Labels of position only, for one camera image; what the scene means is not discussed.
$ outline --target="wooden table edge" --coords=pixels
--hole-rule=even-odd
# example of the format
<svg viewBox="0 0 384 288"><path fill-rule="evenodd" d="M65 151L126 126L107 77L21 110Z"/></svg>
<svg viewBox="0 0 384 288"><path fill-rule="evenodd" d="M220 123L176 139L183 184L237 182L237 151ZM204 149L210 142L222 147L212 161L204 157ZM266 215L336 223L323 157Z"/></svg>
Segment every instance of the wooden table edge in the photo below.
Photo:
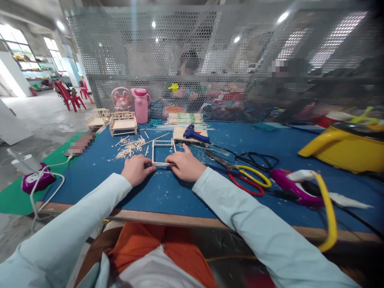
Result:
<svg viewBox="0 0 384 288"><path fill-rule="evenodd" d="M42 204L43 202L37 202L37 208L39 208ZM72 206L73 205L51 202L41 212L59 214L63 213ZM172 215L156 212L143 212L135 210L114 209L108 218L112 220L119 219L125 221L137 221L142 223L161 224L168 226L230 229L219 219ZM302 226L292 227L307 239L324 241L327 237L327 231L323 228L311 228ZM338 230L338 241L353 243L382 243L376 234L345 230Z"/></svg>

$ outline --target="light blue shirt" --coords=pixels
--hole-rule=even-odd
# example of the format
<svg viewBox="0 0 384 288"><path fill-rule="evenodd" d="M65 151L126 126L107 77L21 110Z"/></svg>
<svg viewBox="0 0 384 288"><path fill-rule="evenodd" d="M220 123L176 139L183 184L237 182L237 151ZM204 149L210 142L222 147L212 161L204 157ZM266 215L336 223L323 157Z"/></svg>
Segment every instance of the light blue shirt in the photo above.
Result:
<svg viewBox="0 0 384 288"><path fill-rule="evenodd" d="M88 236L131 189L123 176L109 176L17 247L0 265L0 287L65 287ZM276 287L359 287L272 210L212 169L192 190L242 236ZM115 286L107 285L109 269L103 254L79 287Z"/></svg>

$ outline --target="metal mesh partition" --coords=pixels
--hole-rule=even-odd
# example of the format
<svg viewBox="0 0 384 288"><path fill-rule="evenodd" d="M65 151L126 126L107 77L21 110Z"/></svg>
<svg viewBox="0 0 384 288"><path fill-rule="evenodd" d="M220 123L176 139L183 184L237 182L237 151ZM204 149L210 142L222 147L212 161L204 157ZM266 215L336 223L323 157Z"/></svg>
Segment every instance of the metal mesh partition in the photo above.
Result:
<svg viewBox="0 0 384 288"><path fill-rule="evenodd" d="M218 121L254 121L301 98L320 99L319 114L377 100L378 75L364 71L383 45L368 10L292 3L86 7L68 21L98 108L113 109L116 87L145 88L164 107Z"/></svg>

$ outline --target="orange pants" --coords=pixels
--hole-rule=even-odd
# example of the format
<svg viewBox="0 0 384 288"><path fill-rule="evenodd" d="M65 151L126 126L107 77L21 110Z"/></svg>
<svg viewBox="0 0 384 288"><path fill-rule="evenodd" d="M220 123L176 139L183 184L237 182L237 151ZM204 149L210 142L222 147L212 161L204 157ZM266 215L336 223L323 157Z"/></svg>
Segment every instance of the orange pants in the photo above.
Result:
<svg viewBox="0 0 384 288"><path fill-rule="evenodd" d="M110 251L111 269L119 275L136 260L164 245L164 253L205 287L216 288L212 272L186 228L126 222Z"/></svg>

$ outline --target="red scissors handle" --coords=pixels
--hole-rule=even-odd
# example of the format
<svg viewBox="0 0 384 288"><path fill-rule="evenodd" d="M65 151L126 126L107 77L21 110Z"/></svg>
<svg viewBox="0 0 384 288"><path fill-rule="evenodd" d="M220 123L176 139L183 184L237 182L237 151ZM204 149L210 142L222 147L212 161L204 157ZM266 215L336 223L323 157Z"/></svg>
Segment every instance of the red scissors handle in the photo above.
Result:
<svg viewBox="0 0 384 288"><path fill-rule="evenodd" d="M238 186L238 188L240 188L241 190L244 190L245 192L247 192L248 194L251 194L252 196L257 196L257 197L261 197L261 196L264 196L265 192L263 190L263 188L261 188L258 184L256 184L255 182L245 178L245 177L242 177L242 176L237 176L237 175L232 175L230 173L228 173L228 176L230 178L230 180L236 185ZM234 176L240 180L243 180L244 182L254 186L257 190L259 190L260 192L259 193L255 193L255 192L252 192L251 190L248 190L246 188L244 188L243 186L241 186L234 178Z"/></svg>

